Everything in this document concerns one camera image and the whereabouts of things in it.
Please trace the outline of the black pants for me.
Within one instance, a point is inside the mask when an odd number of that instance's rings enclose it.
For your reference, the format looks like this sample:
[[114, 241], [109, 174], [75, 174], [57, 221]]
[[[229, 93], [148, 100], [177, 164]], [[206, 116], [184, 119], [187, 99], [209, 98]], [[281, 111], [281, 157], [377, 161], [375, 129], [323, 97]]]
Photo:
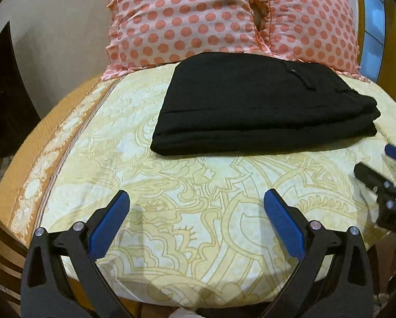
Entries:
[[176, 66], [150, 148], [163, 156], [295, 152], [377, 132], [374, 98], [319, 63], [205, 52]]

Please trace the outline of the wooden headboard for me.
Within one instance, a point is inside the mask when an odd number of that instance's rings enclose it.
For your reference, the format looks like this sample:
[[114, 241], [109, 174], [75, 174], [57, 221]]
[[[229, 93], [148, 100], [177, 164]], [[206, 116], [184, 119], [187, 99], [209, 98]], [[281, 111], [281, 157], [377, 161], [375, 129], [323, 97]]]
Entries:
[[396, 0], [350, 0], [358, 31], [360, 74], [396, 101]]

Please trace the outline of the cream patterned bed sheet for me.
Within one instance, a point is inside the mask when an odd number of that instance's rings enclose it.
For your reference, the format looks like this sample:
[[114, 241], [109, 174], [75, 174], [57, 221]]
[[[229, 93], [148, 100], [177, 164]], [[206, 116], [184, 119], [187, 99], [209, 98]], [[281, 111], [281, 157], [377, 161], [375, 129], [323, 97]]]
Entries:
[[160, 157], [150, 143], [173, 65], [92, 79], [67, 95], [19, 148], [0, 182], [0, 222], [28, 244], [37, 227], [64, 231], [124, 190], [130, 211], [99, 268], [120, 297], [180, 307], [271, 300], [296, 261], [263, 209], [268, 189], [309, 220], [360, 229], [372, 246], [375, 196], [353, 175], [364, 162], [396, 183], [396, 103], [378, 85], [347, 84], [376, 99], [377, 135], [275, 155]]

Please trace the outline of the right pink polka dot pillow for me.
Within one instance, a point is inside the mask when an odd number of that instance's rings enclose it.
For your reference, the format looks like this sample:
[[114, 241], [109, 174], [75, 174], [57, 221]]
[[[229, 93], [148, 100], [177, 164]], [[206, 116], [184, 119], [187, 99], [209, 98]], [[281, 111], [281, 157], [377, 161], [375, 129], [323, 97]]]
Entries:
[[252, 0], [260, 9], [262, 51], [281, 60], [319, 63], [365, 81], [349, 0]]

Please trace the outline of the pink polka dot pillow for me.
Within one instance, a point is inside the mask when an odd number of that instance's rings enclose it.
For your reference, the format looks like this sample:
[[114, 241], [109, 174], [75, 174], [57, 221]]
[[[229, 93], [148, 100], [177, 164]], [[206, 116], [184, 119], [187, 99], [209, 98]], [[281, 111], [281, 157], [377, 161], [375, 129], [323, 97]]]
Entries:
[[365, 81], [349, 0], [252, 0], [260, 9], [262, 51], [281, 60], [319, 63]]
[[108, 0], [107, 7], [104, 81], [203, 52], [270, 53], [251, 0]]

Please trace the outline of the black television screen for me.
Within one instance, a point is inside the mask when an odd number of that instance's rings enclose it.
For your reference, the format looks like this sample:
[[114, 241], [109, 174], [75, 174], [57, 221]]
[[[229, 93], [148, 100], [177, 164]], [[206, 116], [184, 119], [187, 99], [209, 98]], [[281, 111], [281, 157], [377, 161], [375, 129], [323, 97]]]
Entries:
[[0, 158], [16, 153], [40, 117], [19, 73], [10, 24], [0, 33]]

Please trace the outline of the left pink polka dot pillow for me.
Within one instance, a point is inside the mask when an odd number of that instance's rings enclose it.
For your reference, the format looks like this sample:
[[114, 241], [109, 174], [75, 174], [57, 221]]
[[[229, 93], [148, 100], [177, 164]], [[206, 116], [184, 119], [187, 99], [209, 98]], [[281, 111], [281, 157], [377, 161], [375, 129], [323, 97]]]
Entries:
[[108, 0], [107, 7], [104, 81], [203, 52], [270, 53], [251, 0]]

